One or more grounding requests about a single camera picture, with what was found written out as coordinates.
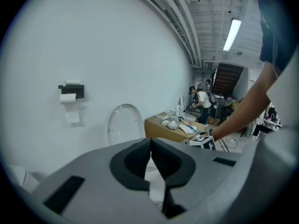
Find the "toilet paper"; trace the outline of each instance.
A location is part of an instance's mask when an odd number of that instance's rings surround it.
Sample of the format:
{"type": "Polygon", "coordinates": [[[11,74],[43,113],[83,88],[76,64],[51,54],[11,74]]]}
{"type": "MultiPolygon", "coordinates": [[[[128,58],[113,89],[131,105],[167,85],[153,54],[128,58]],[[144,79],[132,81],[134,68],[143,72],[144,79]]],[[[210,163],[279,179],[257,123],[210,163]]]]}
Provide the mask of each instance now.
{"type": "Polygon", "coordinates": [[[64,106],[65,118],[68,123],[80,122],[79,110],[76,103],[76,94],[60,95],[60,104],[64,106]]]}
{"type": "Polygon", "coordinates": [[[66,80],[65,85],[81,84],[80,80],[66,80]]]}

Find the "ceiling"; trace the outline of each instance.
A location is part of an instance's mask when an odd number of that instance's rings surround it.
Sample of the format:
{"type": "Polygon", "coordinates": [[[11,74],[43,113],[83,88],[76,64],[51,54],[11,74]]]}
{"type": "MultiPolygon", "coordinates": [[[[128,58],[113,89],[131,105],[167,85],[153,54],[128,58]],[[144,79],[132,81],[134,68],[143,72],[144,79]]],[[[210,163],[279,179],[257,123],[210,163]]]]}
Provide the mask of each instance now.
{"type": "Polygon", "coordinates": [[[259,55],[263,34],[257,0],[148,1],[179,36],[195,72],[213,72],[220,62],[261,68],[259,55]],[[234,44],[226,52],[223,47],[232,18],[240,19],[242,24],[234,44]]]}

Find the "toilet lid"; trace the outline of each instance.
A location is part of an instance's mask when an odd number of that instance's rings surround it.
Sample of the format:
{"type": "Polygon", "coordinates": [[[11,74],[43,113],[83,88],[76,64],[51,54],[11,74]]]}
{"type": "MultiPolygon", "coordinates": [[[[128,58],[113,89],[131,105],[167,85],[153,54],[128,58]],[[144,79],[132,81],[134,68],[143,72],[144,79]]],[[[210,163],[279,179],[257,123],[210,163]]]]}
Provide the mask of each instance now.
{"type": "Polygon", "coordinates": [[[10,177],[11,182],[20,185],[21,187],[24,184],[26,170],[23,167],[19,167],[16,165],[7,165],[6,171],[8,176],[10,177]]]}
{"type": "Polygon", "coordinates": [[[182,116],[183,113],[184,113],[184,109],[185,109],[184,97],[183,97],[183,96],[180,97],[179,104],[180,104],[180,106],[181,106],[181,112],[180,112],[179,115],[182,116]]]}
{"type": "Polygon", "coordinates": [[[177,117],[179,117],[181,115],[181,106],[177,105],[175,113],[174,113],[177,117]]]}
{"type": "Polygon", "coordinates": [[[108,146],[145,138],[141,114],[131,104],[123,104],[113,109],[106,117],[105,127],[108,146]]]}

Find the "cable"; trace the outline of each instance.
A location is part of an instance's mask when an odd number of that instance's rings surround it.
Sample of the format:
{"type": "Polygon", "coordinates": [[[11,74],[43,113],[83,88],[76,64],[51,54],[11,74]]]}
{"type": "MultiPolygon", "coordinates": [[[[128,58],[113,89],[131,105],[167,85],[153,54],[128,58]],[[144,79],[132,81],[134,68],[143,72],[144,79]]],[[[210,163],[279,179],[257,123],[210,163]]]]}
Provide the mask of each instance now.
{"type": "Polygon", "coordinates": [[[232,146],[230,146],[230,145],[228,145],[228,144],[227,144],[227,146],[229,146],[229,147],[231,147],[231,148],[235,148],[235,147],[237,147],[238,143],[237,143],[236,140],[234,140],[234,141],[235,141],[235,143],[236,143],[236,145],[235,145],[234,147],[232,147],[232,146]]]}
{"type": "Polygon", "coordinates": [[[26,180],[26,176],[27,176],[27,171],[25,171],[25,177],[24,177],[24,181],[23,181],[23,184],[22,184],[22,186],[21,186],[21,187],[23,187],[23,186],[24,186],[24,183],[25,183],[25,180],[26,180]]]}
{"type": "Polygon", "coordinates": [[[211,129],[213,129],[214,125],[216,125],[216,124],[220,121],[221,117],[222,117],[222,116],[220,116],[219,120],[218,120],[215,124],[213,124],[213,126],[212,126],[211,129]]]}
{"type": "Polygon", "coordinates": [[[218,142],[218,147],[222,147],[223,148],[223,151],[225,152],[225,149],[224,149],[224,147],[222,146],[222,144],[219,142],[219,141],[217,141],[218,142]]]}
{"type": "Polygon", "coordinates": [[[230,151],[229,151],[229,149],[228,149],[228,147],[227,147],[226,143],[224,142],[224,140],[223,140],[223,139],[220,139],[220,140],[223,142],[224,146],[226,147],[226,149],[227,149],[227,150],[228,150],[228,152],[230,153],[230,151]]]}

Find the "white cloth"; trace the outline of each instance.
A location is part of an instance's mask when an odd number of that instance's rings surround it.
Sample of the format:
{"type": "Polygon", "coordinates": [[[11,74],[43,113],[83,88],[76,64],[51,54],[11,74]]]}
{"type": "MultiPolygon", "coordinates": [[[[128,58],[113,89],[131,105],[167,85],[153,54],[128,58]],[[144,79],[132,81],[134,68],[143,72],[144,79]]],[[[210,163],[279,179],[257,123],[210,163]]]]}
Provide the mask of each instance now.
{"type": "Polygon", "coordinates": [[[182,125],[182,124],[180,124],[179,127],[180,127],[186,134],[193,134],[193,133],[194,133],[194,131],[193,131],[191,128],[187,127],[186,125],[182,125]]]}
{"type": "Polygon", "coordinates": [[[198,93],[197,93],[197,95],[198,95],[198,100],[200,101],[200,102],[204,102],[203,104],[202,104],[202,106],[204,107],[204,108],[209,108],[212,104],[210,103],[210,101],[209,101],[209,96],[206,94],[206,92],[204,92],[204,91],[199,91],[198,93]]]}

